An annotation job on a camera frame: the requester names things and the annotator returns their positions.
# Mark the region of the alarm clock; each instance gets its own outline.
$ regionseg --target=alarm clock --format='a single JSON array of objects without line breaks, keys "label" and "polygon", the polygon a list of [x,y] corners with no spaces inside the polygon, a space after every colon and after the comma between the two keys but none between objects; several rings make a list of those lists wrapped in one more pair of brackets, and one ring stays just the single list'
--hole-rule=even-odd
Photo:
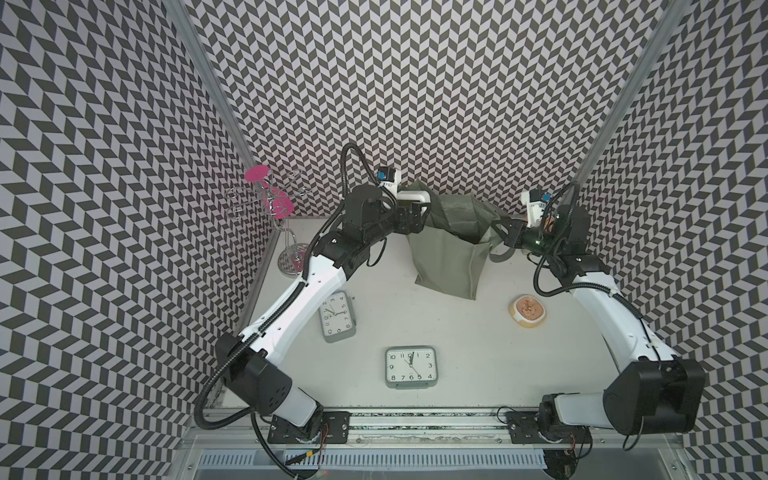
[{"label": "alarm clock", "polygon": [[431,346],[394,346],[386,350],[384,380],[393,389],[425,389],[437,383],[437,355]]},{"label": "alarm clock", "polygon": [[346,293],[339,291],[329,296],[320,306],[318,314],[326,342],[338,342],[355,335],[355,315]]}]

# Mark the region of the metal vent grille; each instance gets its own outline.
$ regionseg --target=metal vent grille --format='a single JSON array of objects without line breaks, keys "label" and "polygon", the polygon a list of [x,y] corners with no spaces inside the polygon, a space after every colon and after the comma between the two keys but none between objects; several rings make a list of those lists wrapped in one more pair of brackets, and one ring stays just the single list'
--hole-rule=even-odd
[{"label": "metal vent grille", "polygon": [[[303,451],[286,453],[286,457]],[[361,452],[356,449],[340,449],[324,452],[322,458],[309,457],[295,468],[317,468],[317,462],[337,470],[436,470],[456,469],[503,469],[546,468],[542,450],[520,451],[501,449],[435,449],[390,450],[381,449]]]},{"label": "metal vent grille", "polygon": [[257,451],[245,449],[231,450],[203,450],[200,457],[198,468],[216,469],[216,468],[252,468],[257,466],[255,462]]},{"label": "metal vent grille", "polygon": [[[288,449],[284,458],[304,453],[305,449]],[[334,470],[416,471],[469,469],[530,469],[547,468],[540,449],[331,449],[312,456],[291,468],[323,467]],[[259,449],[206,449],[200,457],[199,469],[262,469],[276,468]]]}]

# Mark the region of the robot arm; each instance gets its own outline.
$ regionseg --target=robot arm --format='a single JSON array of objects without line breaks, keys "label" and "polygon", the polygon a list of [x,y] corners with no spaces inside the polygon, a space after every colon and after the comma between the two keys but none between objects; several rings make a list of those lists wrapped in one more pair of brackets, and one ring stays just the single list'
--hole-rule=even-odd
[{"label": "robot arm", "polygon": [[[379,179],[384,180],[382,189],[395,191],[397,204],[383,201],[378,187],[355,187],[344,199],[341,227],[318,235],[307,252],[306,275],[297,278],[266,312],[252,318],[238,337],[225,333],[217,342],[227,387],[261,415],[287,420],[305,439],[319,431],[323,406],[280,371],[291,343],[323,301],[369,259],[371,246],[390,233],[420,232],[429,213],[427,192],[396,191],[392,184],[400,180],[397,170],[384,167]],[[240,352],[237,361],[227,366],[236,351]]]},{"label": "robot arm", "polygon": [[[522,196],[527,220],[502,219],[494,228],[507,246],[541,257],[534,275],[538,294],[570,292],[591,314],[619,371],[603,392],[546,395],[539,406],[539,433],[563,438],[573,431],[569,425],[616,429],[623,435],[690,431],[704,388],[703,368],[681,359],[621,297],[611,269],[588,250],[588,212],[566,204],[549,219],[546,208],[531,205],[541,198],[537,190],[531,192]],[[551,292],[538,286],[544,261],[562,285]]]}]

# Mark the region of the black and white patterned backdrop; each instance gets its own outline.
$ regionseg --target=black and white patterned backdrop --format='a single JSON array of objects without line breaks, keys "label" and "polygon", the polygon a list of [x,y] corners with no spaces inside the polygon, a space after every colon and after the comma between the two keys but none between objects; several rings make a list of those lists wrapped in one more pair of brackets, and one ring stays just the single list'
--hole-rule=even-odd
[{"label": "black and white patterned backdrop", "polygon": [[301,172],[311,215],[335,207],[349,140],[509,210],[562,184],[666,1],[186,0],[254,158]]},{"label": "black and white patterned backdrop", "polygon": [[160,475],[264,226],[159,0],[0,15],[0,478]]},{"label": "black and white patterned backdrop", "polygon": [[588,185],[596,249],[709,380],[704,478],[768,478],[764,2],[694,1]]}]

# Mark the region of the pink coaster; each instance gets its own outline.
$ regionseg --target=pink coaster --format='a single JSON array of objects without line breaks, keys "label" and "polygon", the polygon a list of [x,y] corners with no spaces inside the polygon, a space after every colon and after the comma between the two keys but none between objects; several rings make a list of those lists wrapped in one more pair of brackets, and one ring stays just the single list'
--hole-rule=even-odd
[{"label": "pink coaster", "polygon": [[[295,207],[293,206],[293,202],[288,198],[287,193],[277,187],[274,187],[273,192],[275,193],[275,198],[272,200],[272,211],[275,212],[274,218],[275,220],[282,220],[292,214]],[[264,208],[267,210],[270,209],[270,203],[266,198],[264,199]]]},{"label": "pink coaster", "polygon": [[257,165],[249,168],[245,173],[245,180],[249,182],[261,182],[270,174],[270,168],[266,165]]}]

